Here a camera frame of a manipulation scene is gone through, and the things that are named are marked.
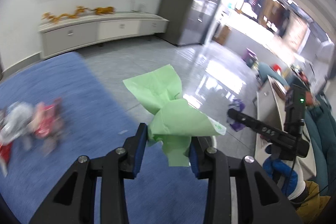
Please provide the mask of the right blue white gloved hand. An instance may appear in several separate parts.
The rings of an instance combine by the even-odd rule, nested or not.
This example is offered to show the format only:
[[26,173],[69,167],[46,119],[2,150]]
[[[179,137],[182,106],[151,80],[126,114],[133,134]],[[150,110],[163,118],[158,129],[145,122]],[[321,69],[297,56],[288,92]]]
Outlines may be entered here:
[[269,156],[263,162],[262,167],[271,179],[273,179],[275,172],[278,172],[284,178],[281,192],[288,200],[301,202],[307,198],[309,192],[303,179],[300,162],[297,159],[295,161],[287,161],[272,159]]

